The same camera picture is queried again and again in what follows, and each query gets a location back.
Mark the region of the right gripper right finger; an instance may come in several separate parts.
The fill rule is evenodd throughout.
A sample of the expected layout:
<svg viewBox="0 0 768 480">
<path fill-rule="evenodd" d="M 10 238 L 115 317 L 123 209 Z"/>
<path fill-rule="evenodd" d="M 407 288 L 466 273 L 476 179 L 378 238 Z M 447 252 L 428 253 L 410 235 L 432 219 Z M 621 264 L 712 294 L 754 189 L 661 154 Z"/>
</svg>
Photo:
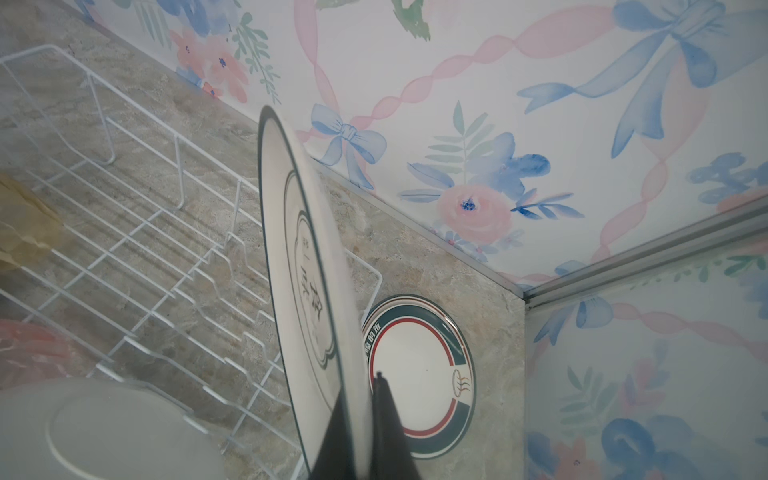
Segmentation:
<svg viewBox="0 0 768 480">
<path fill-rule="evenodd" d="M 420 480 L 389 383 L 381 372 L 373 381 L 373 457 L 371 474 L 378 480 Z"/>
</svg>

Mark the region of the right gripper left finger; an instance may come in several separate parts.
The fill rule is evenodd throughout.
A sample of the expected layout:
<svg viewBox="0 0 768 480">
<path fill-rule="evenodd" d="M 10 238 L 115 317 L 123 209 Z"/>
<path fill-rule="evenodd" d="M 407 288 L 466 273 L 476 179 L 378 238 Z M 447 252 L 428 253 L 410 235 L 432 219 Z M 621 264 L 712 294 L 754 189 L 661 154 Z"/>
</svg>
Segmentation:
<svg viewBox="0 0 768 480">
<path fill-rule="evenodd" d="M 323 442 L 311 467 L 309 480 L 355 480 L 345 405 L 339 395 L 328 423 Z"/>
</svg>

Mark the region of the white plate green red rim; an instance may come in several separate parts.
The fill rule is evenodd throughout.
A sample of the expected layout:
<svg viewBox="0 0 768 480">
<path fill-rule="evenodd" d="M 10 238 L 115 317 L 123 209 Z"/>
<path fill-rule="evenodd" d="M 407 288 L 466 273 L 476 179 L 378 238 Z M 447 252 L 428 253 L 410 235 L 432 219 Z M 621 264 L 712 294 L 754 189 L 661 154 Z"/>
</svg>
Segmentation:
<svg viewBox="0 0 768 480">
<path fill-rule="evenodd" d="M 411 455 L 431 460 L 453 450 L 471 424 L 476 375 L 469 344 L 437 303 L 387 298 L 362 328 L 369 379 L 385 378 Z"/>
</svg>

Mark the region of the white plate black characters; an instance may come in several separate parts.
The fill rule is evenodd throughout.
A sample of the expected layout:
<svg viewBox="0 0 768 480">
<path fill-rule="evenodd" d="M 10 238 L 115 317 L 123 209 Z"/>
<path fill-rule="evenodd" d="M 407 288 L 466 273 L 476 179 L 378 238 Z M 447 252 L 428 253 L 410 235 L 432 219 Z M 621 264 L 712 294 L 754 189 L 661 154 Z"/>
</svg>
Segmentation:
<svg viewBox="0 0 768 480">
<path fill-rule="evenodd" d="M 346 251 L 315 162 L 297 135 L 270 106 L 258 126 L 269 288 L 305 465 L 310 473 L 341 395 L 356 479 L 367 479 L 372 399 Z"/>
</svg>

